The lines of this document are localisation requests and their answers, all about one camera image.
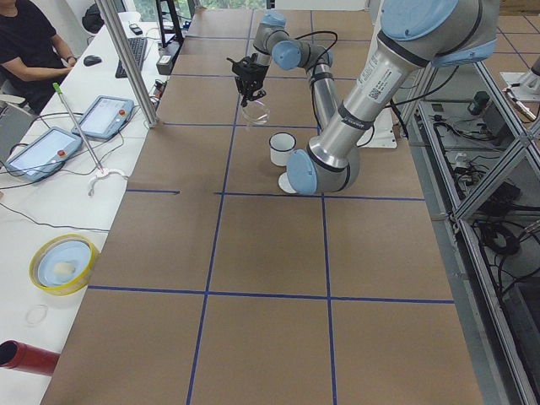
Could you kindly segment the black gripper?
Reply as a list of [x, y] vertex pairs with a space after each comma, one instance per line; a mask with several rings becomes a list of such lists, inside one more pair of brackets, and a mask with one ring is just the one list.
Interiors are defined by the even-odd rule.
[[258, 62], [258, 53], [252, 53], [239, 61], [227, 58], [232, 64], [232, 73], [235, 75], [235, 84], [240, 95], [241, 105], [247, 106], [249, 97], [256, 101], [267, 95], [263, 89], [263, 81], [267, 74], [267, 66]]

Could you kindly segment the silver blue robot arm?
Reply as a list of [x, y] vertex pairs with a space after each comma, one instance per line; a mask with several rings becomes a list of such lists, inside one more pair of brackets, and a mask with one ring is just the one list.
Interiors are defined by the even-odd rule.
[[431, 65], [459, 66], [488, 58], [495, 49], [497, 1], [385, 1], [376, 49], [350, 93], [340, 100], [327, 48], [295, 39], [277, 10], [262, 17], [252, 54], [233, 62], [232, 71], [247, 107], [265, 96], [270, 63], [302, 68], [310, 82], [321, 134], [295, 150], [286, 164], [289, 184], [299, 194], [339, 192], [359, 174], [357, 143], [410, 73]]

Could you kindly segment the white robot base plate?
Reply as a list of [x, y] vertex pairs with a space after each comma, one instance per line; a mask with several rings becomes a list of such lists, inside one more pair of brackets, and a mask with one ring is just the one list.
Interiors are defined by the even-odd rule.
[[395, 149], [397, 140], [393, 131], [392, 109], [388, 105], [375, 119], [375, 131], [366, 131], [357, 145], [361, 148], [371, 149]]

